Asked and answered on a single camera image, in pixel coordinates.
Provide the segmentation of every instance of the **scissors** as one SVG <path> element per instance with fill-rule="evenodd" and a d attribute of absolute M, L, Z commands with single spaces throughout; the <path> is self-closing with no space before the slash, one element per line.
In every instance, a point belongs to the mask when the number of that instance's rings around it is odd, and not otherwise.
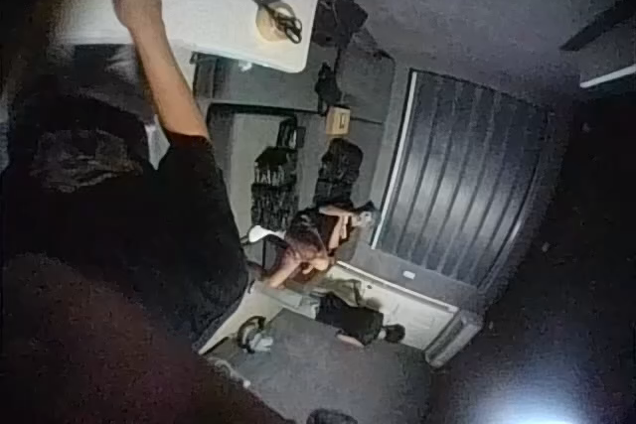
<path fill-rule="evenodd" d="M 302 22 L 294 15 L 286 15 L 278 12 L 263 0 L 252 0 L 258 7 L 263 8 L 274 21 L 276 28 L 280 30 L 292 44 L 302 42 Z"/>

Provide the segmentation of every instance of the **shoe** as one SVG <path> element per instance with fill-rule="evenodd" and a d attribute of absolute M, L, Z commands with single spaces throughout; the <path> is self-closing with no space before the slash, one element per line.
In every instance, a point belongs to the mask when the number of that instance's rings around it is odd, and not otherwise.
<path fill-rule="evenodd" d="M 275 235 L 279 238 L 284 238 L 285 232 L 269 230 L 268 228 L 261 227 L 260 225 L 254 225 L 247 233 L 246 243 L 260 242 L 268 235 Z"/>

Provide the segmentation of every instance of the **tape roll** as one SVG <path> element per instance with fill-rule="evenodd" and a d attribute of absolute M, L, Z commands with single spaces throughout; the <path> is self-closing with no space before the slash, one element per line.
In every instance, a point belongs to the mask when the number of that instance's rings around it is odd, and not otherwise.
<path fill-rule="evenodd" d="M 282 15 L 288 17 L 295 16 L 293 9 L 281 0 L 263 0 L 263 2 L 275 12 L 280 12 Z M 285 33 L 278 28 L 274 19 L 271 18 L 271 15 L 269 15 L 269 12 L 264 7 L 258 7 L 258 11 L 256 12 L 256 27 L 260 35 L 268 42 L 288 40 Z"/>

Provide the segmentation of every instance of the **floor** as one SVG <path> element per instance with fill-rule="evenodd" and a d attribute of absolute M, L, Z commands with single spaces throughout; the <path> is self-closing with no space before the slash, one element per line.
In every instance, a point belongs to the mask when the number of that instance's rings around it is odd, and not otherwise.
<path fill-rule="evenodd" d="M 359 424 L 417 424 L 426 412 L 430 368 L 423 353 L 375 342 L 365 349 L 335 338 L 337 330 L 291 311 L 270 324 L 269 353 L 232 343 L 215 354 L 251 382 L 250 389 L 284 417 L 305 422 L 314 409 L 334 409 Z"/>
<path fill-rule="evenodd" d="M 245 293 L 235 313 L 221 325 L 210 340 L 199 350 L 199 354 L 204 354 L 211 350 L 224 338 L 233 336 L 239 330 L 239 327 L 251 317 L 265 317 L 267 321 L 270 321 L 282 309 L 283 307 L 279 302 L 259 293 L 257 290 Z"/>

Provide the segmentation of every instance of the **woman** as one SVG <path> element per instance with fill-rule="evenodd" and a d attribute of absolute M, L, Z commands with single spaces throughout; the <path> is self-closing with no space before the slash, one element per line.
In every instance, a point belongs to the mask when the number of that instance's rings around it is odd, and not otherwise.
<path fill-rule="evenodd" d="M 327 270 L 335 262 L 336 250 L 351 238 L 353 231 L 368 227 L 374 221 L 376 208 L 372 202 L 357 209 L 347 206 L 329 205 L 301 211 L 284 232 L 254 226 L 247 235 L 249 243 L 275 235 L 287 245 L 278 267 L 264 279 L 265 283 L 278 288 L 298 270 L 304 275 Z"/>

